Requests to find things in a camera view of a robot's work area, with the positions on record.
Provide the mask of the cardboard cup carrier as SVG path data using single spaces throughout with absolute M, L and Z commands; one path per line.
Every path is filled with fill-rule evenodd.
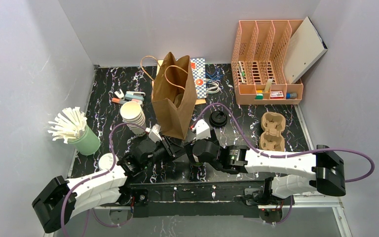
M 282 114 L 266 112 L 261 118 L 259 146 L 261 150 L 279 151 L 285 150 L 285 139 L 282 135 L 286 127 L 286 119 Z

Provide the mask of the brown paper bag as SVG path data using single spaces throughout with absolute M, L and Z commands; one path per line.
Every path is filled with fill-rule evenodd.
M 195 89 L 190 57 L 176 59 L 168 52 L 159 65 L 159 71 L 152 77 L 152 107 L 163 135 L 185 140 L 195 108 Z

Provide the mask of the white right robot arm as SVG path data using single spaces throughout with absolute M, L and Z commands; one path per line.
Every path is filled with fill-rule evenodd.
M 285 199 L 294 194 L 317 191 L 342 197 L 346 194 L 344 161 L 334 151 L 322 146 L 307 152 L 278 152 L 249 148 L 244 145 L 222 147 L 214 129 L 200 120 L 195 138 L 185 144 L 192 163 L 208 163 L 228 174 L 270 172 L 283 177 L 270 178 L 265 193 Z

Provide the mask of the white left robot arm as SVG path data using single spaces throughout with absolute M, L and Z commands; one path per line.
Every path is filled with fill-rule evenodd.
M 33 200 L 32 207 L 45 233 L 64 227 L 70 218 L 102 204 L 115 203 L 120 187 L 141 173 L 149 163 L 170 162 L 185 153 L 158 131 L 147 129 L 149 138 L 122 158 L 114 157 L 108 168 L 73 179 L 53 178 Z

